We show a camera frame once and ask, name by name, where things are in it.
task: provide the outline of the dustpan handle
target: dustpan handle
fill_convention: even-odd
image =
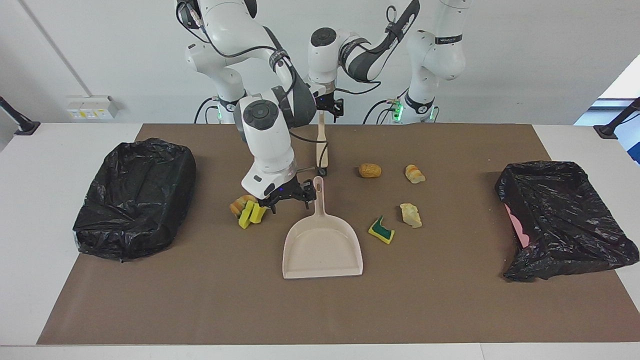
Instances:
[[[324,212],[324,180],[320,176],[314,178],[314,188],[316,189],[316,215],[326,215]]]

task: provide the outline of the blue object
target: blue object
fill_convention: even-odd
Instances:
[[[631,155],[633,160],[640,164],[640,142],[629,149],[629,155]]]

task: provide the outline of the black stand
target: black stand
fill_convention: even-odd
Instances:
[[[601,138],[617,140],[618,137],[615,134],[616,128],[627,118],[629,118],[631,114],[635,113],[638,110],[640,110],[640,97],[638,97],[634,102],[631,103],[631,105],[624,109],[620,113],[620,115],[613,119],[612,122],[608,123],[607,125],[595,125],[593,128],[596,129],[596,132],[598,133],[598,135],[600,135]]]
[[[0,108],[6,111],[6,113],[9,114],[9,116],[13,118],[13,121],[18,125],[18,131],[16,131],[14,135],[32,135],[36,131],[36,129],[38,129],[38,126],[40,126],[39,122],[29,120],[26,116],[19,113],[16,109],[9,105],[9,103],[6,102],[6,100],[1,96]]]

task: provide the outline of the green indicator light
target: green indicator light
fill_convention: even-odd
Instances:
[[[394,113],[394,120],[396,122],[400,122],[400,119],[402,118],[403,110],[404,110],[404,106],[402,104],[398,104],[396,106],[396,112]]]

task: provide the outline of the white table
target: white table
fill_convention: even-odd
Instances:
[[[139,124],[42,124],[0,152],[0,359],[638,359],[640,343],[38,347],[77,257],[71,232],[105,155]],[[640,167],[590,127],[535,126],[553,160],[589,174],[629,238],[640,241]],[[618,270],[640,308],[640,265]]]

